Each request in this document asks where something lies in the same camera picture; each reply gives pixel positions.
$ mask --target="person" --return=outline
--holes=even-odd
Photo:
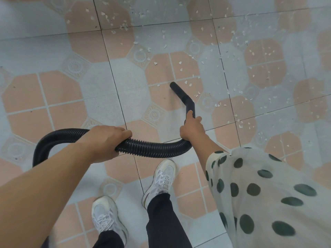
[[[88,167],[118,156],[115,147],[131,136],[120,127],[95,126],[76,143],[1,186],[1,247],[39,248]],[[180,136],[192,143],[234,248],[331,246],[328,189],[263,151],[225,152],[192,111]],[[164,160],[143,196],[150,248],[192,247],[169,199],[174,177],[174,163]],[[94,248],[125,246],[129,233],[112,199],[98,198],[92,218],[100,233]]]

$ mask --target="pants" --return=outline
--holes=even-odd
[[[154,197],[147,207],[146,226],[149,248],[192,248],[188,237],[173,211],[168,193]],[[120,236],[113,230],[100,233],[93,248],[124,248]]]

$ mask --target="leg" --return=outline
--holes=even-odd
[[[143,196],[149,222],[146,226],[150,248],[192,248],[170,201],[171,185],[176,166],[171,160],[162,161],[157,167],[151,187]]]
[[[93,248],[124,248],[129,234],[119,220],[117,206],[110,197],[103,196],[93,202],[92,220],[99,232]]]

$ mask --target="person's left hand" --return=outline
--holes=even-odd
[[[92,162],[100,163],[117,157],[119,153],[115,151],[116,146],[130,137],[132,132],[122,127],[98,125],[74,144],[84,145],[87,151],[91,151]]]

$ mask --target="foot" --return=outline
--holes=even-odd
[[[93,202],[92,221],[99,234],[106,230],[113,230],[121,237],[124,245],[126,244],[129,233],[119,220],[117,206],[110,197],[99,197]]]
[[[146,191],[142,199],[142,204],[147,209],[150,201],[160,193],[169,193],[171,185],[175,179],[176,165],[170,160],[163,160],[156,168],[151,187]]]

